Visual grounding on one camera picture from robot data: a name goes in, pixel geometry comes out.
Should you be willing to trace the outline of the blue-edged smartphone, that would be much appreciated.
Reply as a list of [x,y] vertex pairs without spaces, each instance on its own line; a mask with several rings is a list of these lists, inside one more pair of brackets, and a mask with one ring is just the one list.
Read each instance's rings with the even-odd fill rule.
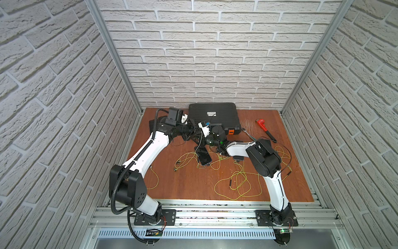
[[202,166],[207,166],[211,164],[212,158],[205,147],[200,147],[197,149],[196,154],[198,156],[199,162]]

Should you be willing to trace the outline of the grey-edged large smartphone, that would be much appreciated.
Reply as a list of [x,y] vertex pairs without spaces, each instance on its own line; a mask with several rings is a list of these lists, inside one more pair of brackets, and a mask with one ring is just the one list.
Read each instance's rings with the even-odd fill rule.
[[236,162],[241,162],[244,161],[244,157],[243,156],[233,156],[234,161]]

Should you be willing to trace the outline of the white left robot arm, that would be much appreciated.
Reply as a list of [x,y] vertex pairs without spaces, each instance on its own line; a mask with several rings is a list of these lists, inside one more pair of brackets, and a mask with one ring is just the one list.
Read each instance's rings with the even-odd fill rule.
[[188,141],[196,136],[203,138],[202,132],[191,123],[175,126],[153,123],[153,131],[147,142],[122,166],[115,165],[109,173],[109,198],[111,211],[119,215],[134,210],[152,219],[152,223],[162,218],[161,203],[147,194],[145,175],[157,158],[177,136]]

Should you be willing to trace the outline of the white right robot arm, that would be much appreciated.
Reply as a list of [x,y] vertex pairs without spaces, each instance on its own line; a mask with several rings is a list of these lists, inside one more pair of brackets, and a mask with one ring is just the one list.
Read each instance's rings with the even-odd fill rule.
[[271,142],[258,139],[253,142],[228,141],[227,139],[207,137],[202,145],[215,146],[218,153],[225,156],[247,157],[257,173],[263,176],[270,196],[270,209],[275,224],[282,224],[292,212],[291,204],[286,196],[282,174],[282,159],[275,151]]

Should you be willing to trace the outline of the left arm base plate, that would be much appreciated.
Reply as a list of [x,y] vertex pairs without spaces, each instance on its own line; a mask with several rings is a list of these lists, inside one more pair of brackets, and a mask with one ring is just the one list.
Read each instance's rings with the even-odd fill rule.
[[162,209],[162,211],[156,211],[154,215],[148,215],[145,213],[138,213],[135,216],[135,226],[174,226],[177,211],[175,209]]

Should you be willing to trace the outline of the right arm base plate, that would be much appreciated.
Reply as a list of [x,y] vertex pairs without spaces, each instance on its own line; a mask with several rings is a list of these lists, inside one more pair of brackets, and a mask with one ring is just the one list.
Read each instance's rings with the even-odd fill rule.
[[283,212],[272,210],[255,210],[256,221],[259,227],[297,227],[298,221],[293,210]]

